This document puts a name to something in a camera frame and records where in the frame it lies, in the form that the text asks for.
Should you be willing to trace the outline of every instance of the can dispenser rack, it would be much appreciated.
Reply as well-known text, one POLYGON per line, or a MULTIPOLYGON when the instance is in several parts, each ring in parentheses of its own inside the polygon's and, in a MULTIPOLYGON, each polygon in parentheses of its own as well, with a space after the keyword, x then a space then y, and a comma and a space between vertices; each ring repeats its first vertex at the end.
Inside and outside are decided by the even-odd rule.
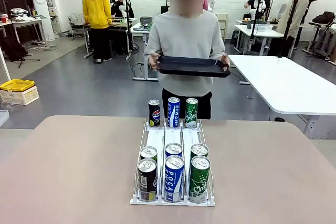
POLYGON ((206 145, 203 134, 201 121, 198 120, 195 128, 185 128, 183 120, 180 120, 180 125, 177 128, 170 128, 167 126, 166 120, 163 127, 150 127, 148 120, 145 120, 144 129, 139 148, 138 162, 140 161, 140 150, 146 146, 152 146, 157 149, 157 193, 154 201, 141 201, 139 184, 138 184, 138 164, 136 164, 135 178, 134 178, 134 192, 130 204, 133 205, 171 205, 171 206, 215 206, 214 183, 213 175, 210 167, 209 179, 207 182, 207 197, 206 201, 202 203, 195 203, 190 200, 188 195, 189 190, 189 167, 190 167, 190 152, 193 144, 202 143, 206 145), (164 200, 164 161, 165 161, 165 147, 170 143, 179 143, 183 146, 183 160, 184 160, 184 177, 182 197, 179 202, 168 202, 164 200))

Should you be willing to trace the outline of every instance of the white appliance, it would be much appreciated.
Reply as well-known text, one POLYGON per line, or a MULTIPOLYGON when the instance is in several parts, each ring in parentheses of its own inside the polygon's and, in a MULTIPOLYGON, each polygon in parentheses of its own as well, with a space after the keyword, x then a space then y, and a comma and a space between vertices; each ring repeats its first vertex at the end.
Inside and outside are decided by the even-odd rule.
POLYGON ((49 9, 47 0, 33 0, 34 9, 39 15, 46 16, 47 18, 42 20, 45 37, 48 41, 55 40, 53 27, 51 25, 49 9))

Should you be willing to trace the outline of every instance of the yellow crate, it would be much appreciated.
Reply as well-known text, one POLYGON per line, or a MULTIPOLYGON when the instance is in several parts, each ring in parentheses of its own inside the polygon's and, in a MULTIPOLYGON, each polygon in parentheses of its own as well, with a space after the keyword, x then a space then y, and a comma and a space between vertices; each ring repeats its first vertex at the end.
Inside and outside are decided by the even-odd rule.
POLYGON ((9 90, 0 90, 0 97, 3 101, 7 99, 17 99, 22 100, 23 105, 28 105, 35 100, 39 99, 40 96, 37 92, 37 87, 34 86, 24 92, 9 91, 9 90))
POLYGON ((35 82, 33 82, 33 81, 24 81, 24 80, 14 79, 14 80, 7 81, 4 84, 2 84, 0 86, 0 89, 23 92, 23 91, 31 88, 34 85, 35 85, 35 82))

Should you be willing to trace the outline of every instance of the soda can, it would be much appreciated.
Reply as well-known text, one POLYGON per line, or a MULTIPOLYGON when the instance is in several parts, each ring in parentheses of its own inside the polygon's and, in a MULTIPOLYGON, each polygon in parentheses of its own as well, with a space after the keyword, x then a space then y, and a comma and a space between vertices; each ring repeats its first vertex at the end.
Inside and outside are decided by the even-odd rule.
POLYGON ((182 157, 182 145, 176 144, 176 143, 170 143, 166 145, 165 151, 166 151, 166 157, 169 157, 171 155, 177 155, 182 157))
POLYGON ((190 201, 202 203, 207 197, 207 182, 210 172, 210 160, 204 156, 195 156, 190 164, 190 201))
POLYGON ((204 144, 193 144, 190 150, 190 160, 194 156, 205 156, 208 157, 209 149, 204 144))
POLYGON ((186 128, 196 127, 197 122, 197 107, 198 100, 195 98, 188 98, 185 104, 185 123, 186 128))
POLYGON ((164 199, 179 202, 182 198, 184 162, 180 156, 171 155, 165 161, 164 199))
POLYGON ((156 195, 157 167, 156 161, 144 158, 138 163, 140 200, 153 201, 156 195))
POLYGON ((151 146, 146 146, 140 150, 140 159, 151 158, 155 160, 155 162, 158 162, 157 152, 158 151, 156 150, 156 148, 151 147, 151 146))
POLYGON ((180 120, 180 100, 176 97, 168 99, 168 127, 177 128, 180 120))
POLYGON ((149 124, 150 126, 160 125, 160 101, 150 100, 148 102, 149 106, 149 124))

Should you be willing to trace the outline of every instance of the person's right hand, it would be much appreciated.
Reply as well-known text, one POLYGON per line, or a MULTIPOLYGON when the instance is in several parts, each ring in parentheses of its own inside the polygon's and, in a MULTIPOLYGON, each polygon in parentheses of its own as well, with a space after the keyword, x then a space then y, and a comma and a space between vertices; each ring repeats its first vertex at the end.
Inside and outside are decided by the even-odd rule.
POLYGON ((152 69, 158 69, 158 59, 159 59, 159 54, 153 52, 148 58, 148 63, 151 65, 152 69))

